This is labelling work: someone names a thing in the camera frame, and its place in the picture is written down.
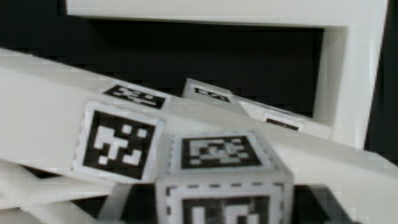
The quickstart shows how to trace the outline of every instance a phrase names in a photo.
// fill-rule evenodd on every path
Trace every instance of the white surface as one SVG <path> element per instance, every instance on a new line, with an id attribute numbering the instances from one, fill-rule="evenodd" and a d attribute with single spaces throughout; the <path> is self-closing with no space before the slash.
<path id="1" fill-rule="evenodd" d="M 110 183 L 71 172 L 71 161 L 85 102 L 99 100 L 111 104 L 97 93 L 110 82 L 90 72 L 0 50 L 0 158 L 97 183 L 104 189 Z M 364 224 L 396 222 L 398 168 L 374 153 L 188 99 L 175 98 L 170 112 L 136 104 L 126 104 L 122 108 L 167 120 L 165 132 L 172 134 L 257 128 L 293 172 L 294 183 L 328 186 L 355 221 Z M 0 176 L 12 178 L 7 172 Z M 28 181 L 16 179 L 16 185 L 0 182 L 10 190 L 10 193 L 0 190 L 3 197 L 21 197 L 17 189 L 24 186 L 30 191 Z"/>
<path id="2" fill-rule="evenodd" d="M 332 129 L 330 140 L 355 148 L 366 138 L 385 8 L 387 0 L 67 0 L 69 15 L 94 18 L 321 27 L 314 121 Z"/>

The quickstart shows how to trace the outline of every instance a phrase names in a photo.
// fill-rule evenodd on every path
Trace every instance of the black and white square pattern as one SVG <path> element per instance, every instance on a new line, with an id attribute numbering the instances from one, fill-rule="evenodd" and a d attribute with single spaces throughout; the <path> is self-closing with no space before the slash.
<path id="1" fill-rule="evenodd" d="M 261 166 L 247 136 L 184 138 L 181 168 Z"/>
<path id="2" fill-rule="evenodd" d="M 167 190 L 167 219 L 174 224 L 270 224 L 282 217 L 282 189 L 271 184 Z"/>
<path id="3" fill-rule="evenodd" d="M 159 120 L 88 103 L 74 170 L 120 182 L 147 181 L 161 129 Z"/>
<path id="4" fill-rule="evenodd" d="M 200 94 L 202 96 L 207 96 L 209 98 L 231 103 L 227 96 L 222 96 L 218 93 L 213 93 L 211 91 L 193 87 L 193 91 L 197 94 Z"/>
<path id="5" fill-rule="evenodd" d="M 170 103 L 167 94 L 124 82 L 111 83 L 101 92 L 104 95 L 156 109 L 163 109 Z"/>
<path id="6" fill-rule="evenodd" d="M 183 200 L 183 223 L 266 224 L 268 196 Z"/>
<path id="7" fill-rule="evenodd" d="M 273 168 L 250 131 L 174 136 L 172 141 L 170 172 Z"/>

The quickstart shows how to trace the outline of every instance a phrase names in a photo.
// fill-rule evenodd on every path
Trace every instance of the marker cube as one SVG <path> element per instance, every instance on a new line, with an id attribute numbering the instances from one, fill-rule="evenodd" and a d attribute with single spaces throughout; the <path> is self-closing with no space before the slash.
<path id="1" fill-rule="evenodd" d="M 287 224 L 293 176 L 261 135 L 177 135 L 163 147 L 158 223 Z"/>

